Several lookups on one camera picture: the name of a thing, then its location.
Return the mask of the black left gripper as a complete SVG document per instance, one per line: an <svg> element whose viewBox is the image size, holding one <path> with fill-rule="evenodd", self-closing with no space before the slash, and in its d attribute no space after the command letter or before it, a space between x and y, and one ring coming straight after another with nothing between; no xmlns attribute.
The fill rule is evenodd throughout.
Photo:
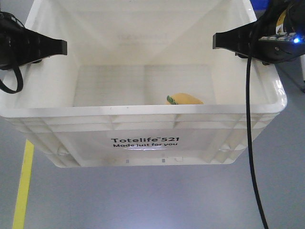
<svg viewBox="0 0 305 229"><path fill-rule="evenodd" d="M67 42L28 30L13 14L0 12L0 69L9 70L54 55L67 55Z"/></svg>

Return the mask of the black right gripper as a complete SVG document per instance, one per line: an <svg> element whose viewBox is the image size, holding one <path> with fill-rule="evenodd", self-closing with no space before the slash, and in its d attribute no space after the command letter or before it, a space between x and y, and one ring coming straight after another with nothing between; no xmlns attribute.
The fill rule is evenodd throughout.
<svg viewBox="0 0 305 229"><path fill-rule="evenodd" d="M241 58L251 54L267 64L291 61L305 54L303 0L270 0L259 21L261 29L260 22L255 21L215 33L213 49L226 49Z"/></svg>

